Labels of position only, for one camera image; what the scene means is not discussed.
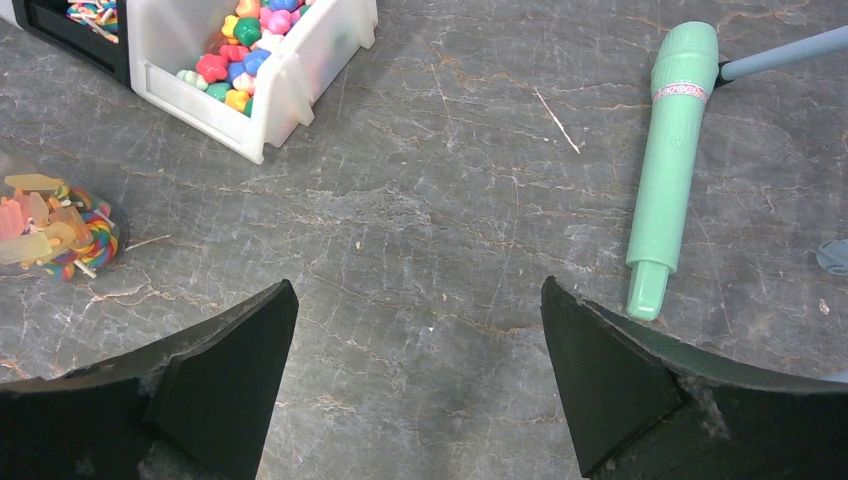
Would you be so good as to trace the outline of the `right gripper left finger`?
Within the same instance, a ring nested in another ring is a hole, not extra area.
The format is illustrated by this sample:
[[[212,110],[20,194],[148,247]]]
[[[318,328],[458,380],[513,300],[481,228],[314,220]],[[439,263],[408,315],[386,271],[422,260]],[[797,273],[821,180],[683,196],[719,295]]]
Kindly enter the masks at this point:
[[[298,314],[283,280],[143,347],[1,387],[5,479],[252,479]]]

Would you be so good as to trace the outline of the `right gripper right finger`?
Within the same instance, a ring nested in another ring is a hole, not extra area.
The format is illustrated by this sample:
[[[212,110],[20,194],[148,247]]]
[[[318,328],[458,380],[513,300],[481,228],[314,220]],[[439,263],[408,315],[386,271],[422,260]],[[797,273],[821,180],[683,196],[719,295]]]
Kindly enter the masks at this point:
[[[541,317],[588,479],[843,479],[847,386],[710,353],[562,287]]]

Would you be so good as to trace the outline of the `clear plastic jar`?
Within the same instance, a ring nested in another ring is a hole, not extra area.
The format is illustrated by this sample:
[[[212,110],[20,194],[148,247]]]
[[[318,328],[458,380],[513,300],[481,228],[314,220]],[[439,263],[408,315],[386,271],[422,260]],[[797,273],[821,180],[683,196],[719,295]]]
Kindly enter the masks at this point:
[[[95,279],[125,252],[129,226],[106,200],[1,147],[1,268]]]

